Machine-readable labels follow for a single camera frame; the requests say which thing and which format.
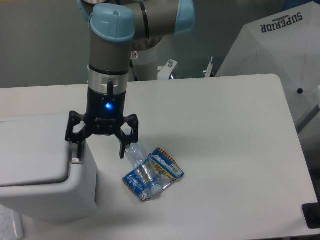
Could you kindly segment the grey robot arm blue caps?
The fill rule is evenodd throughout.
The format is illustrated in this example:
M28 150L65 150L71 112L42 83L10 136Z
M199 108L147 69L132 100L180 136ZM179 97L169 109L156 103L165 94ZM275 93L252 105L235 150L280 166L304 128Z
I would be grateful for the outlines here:
M90 52L85 114L69 113L65 140L83 156L83 143L92 135L116 136L119 155L139 139L137 115L124 116L133 42L191 30L196 21L191 0L147 0L112 4L80 0L88 15Z

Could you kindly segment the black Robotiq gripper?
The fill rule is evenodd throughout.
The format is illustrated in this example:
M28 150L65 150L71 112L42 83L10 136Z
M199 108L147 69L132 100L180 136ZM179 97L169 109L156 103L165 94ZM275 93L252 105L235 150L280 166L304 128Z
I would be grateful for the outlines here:
M137 143L139 140L139 120L136 114L124 117L124 107L126 92L108 96L107 94L96 92L91 88L87 89L86 113L79 114L70 111L65 133L65 140L77 145L77 157L82 157L82 143L92 134L95 135L115 135L120 142L119 157L124 158L127 146ZM84 123L84 127L74 132L74 127ZM121 126L126 123L131 132L125 134Z

